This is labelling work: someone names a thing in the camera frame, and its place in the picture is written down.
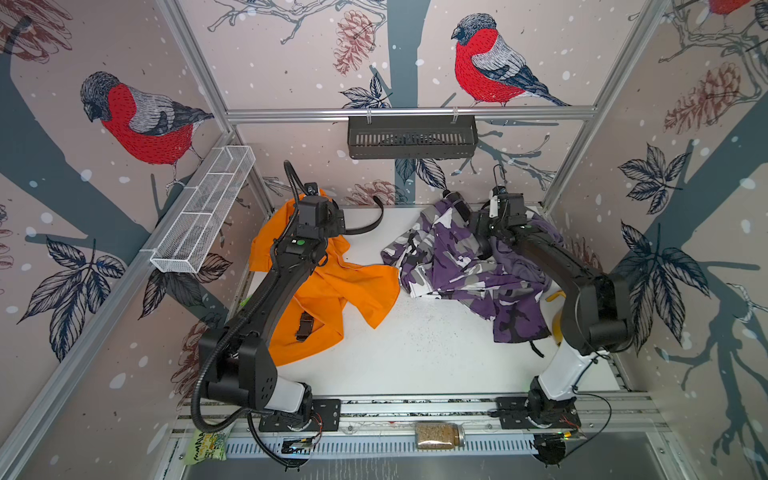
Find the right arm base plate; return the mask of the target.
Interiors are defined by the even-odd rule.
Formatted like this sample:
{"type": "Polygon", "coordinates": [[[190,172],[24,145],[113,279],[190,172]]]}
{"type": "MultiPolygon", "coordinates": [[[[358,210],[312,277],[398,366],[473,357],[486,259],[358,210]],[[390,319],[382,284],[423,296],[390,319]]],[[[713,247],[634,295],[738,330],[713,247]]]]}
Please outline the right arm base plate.
{"type": "Polygon", "coordinates": [[[574,398],[552,401],[546,398],[510,396],[496,398],[495,404],[496,408],[489,411],[489,416],[498,418],[505,430],[581,428],[574,398]]]}

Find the purple camouflage trousers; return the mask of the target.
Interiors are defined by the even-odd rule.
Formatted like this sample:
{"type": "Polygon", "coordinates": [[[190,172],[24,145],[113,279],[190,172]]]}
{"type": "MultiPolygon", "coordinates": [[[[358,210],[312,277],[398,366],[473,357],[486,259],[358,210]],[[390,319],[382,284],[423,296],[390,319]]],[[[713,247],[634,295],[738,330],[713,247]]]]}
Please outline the purple camouflage trousers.
{"type": "Polygon", "coordinates": [[[538,300],[552,280],[494,238],[486,257],[479,241],[462,235],[452,213],[445,200],[437,201],[381,251],[383,263],[399,270],[402,288],[413,298],[458,301],[493,323],[496,343],[548,337],[538,300]]]}

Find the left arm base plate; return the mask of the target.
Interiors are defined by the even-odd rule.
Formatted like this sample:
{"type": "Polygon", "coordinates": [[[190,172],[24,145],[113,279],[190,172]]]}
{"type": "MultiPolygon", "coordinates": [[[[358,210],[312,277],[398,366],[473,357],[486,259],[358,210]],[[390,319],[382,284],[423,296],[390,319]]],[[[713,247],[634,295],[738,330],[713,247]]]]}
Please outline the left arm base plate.
{"type": "Polygon", "coordinates": [[[259,420],[260,433],[336,432],[341,417],[339,399],[313,399],[297,412],[269,411],[259,420]]]}

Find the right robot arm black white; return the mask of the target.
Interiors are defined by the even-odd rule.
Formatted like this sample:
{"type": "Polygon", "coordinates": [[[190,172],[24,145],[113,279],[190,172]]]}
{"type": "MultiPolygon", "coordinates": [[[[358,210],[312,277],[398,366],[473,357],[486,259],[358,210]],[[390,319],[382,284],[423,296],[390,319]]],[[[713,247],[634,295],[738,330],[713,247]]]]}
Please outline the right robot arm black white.
{"type": "Polygon", "coordinates": [[[565,294],[561,344],[548,367],[532,380],[527,402],[532,422],[551,424],[574,405],[577,385],[598,357],[624,348],[632,339],[627,281],[581,262],[527,218],[522,194],[502,186],[492,189],[489,205],[477,213],[475,232],[532,261],[565,294]]]}

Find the orange trousers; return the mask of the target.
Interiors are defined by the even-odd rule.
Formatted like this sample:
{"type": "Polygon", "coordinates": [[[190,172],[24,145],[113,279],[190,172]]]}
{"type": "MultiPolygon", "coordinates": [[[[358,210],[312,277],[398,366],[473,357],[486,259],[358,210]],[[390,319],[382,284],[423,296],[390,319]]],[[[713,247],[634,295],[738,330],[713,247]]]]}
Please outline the orange trousers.
{"type": "Polygon", "coordinates": [[[399,293],[398,270],[386,265],[350,263],[350,243],[329,240],[328,261],[298,289],[271,337],[269,352],[276,366],[321,353],[344,339],[343,310],[351,304],[366,323],[377,328],[394,307],[399,293]]]}

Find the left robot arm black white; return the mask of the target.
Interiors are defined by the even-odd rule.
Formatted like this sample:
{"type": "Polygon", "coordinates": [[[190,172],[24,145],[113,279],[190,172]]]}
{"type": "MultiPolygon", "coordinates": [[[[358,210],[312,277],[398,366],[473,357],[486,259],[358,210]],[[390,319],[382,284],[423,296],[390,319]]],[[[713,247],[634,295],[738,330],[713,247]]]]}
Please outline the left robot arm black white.
{"type": "Polygon", "coordinates": [[[294,428],[312,421],[311,388],[282,379],[269,352],[276,326],[298,289],[327,262],[329,240],[344,232],[334,201],[308,187],[283,163],[294,212],[269,250],[271,267],[244,307],[198,342],[199,373],[190,414],[204,433],[221,431],[249,414],[277,415],[294,428]]]}

